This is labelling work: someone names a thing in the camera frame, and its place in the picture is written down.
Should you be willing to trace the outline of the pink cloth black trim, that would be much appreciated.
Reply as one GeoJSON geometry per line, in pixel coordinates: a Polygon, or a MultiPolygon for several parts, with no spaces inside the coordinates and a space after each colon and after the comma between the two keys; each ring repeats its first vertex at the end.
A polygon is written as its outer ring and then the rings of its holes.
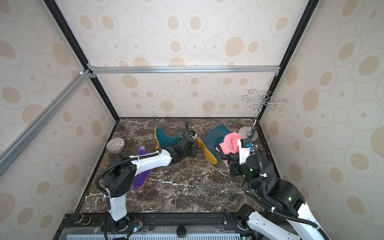
{"type": "Polygon", "coordinates": [[[224,137],[222,143],[216,145],[216,154],[224,161],[227,167],[231,159],[239,160],[238,140],[241,138],[242,136],[239,133],[230,133],[224,137]]]}

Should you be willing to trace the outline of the purple rubber boot yellow sole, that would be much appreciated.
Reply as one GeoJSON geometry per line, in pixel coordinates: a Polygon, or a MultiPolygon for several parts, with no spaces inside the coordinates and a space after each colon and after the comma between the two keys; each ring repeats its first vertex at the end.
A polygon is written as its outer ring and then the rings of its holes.
{"type": "MultiPolygon", "coordinates": [[[[139,147],[138,150],[139,156],[146,154],[146,148],[144,146],[139,147]]],[[[135,190],[140,190],[144,187],[148,176],[150,175],[152,170],[147,170],[136,175],[133,179],[132,188],[135,190]]]]}

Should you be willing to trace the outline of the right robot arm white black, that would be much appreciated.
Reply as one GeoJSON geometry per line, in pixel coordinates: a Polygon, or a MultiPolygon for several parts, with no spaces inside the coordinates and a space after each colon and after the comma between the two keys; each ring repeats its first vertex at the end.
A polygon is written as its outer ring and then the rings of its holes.
{"type": "Polygon", "coordinates": [[[230,174],[241,176],[247,184],[248,195],[264,210],[285,219],[296,231],[292,234],[262,217],[249,205],[238,211],[241,227],[261,233],[270,240],[327,240],[320,223],[312,214],[305,197],[292,183],[280,179],[274,165],[256,147],[240,148],[238,153],[216,152],[228,162],[230,174]]]}

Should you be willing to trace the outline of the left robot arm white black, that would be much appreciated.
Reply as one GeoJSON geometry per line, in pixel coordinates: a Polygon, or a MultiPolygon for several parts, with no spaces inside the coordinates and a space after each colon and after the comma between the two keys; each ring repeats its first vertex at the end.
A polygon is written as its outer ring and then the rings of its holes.
{"type": "Polygon", "coordinates": [[[116,225],[128,225],[127,192],[134,178],[143,172],[180,163],[184,158],[195,158],[198,151],[197,133],[188,123],[181,134],[167,135],[162,126],[154,131],[157,150],[153,153],[129,156],[122,152],[95,179],[95,187],[107,199],[107,212],[116,225]]]}

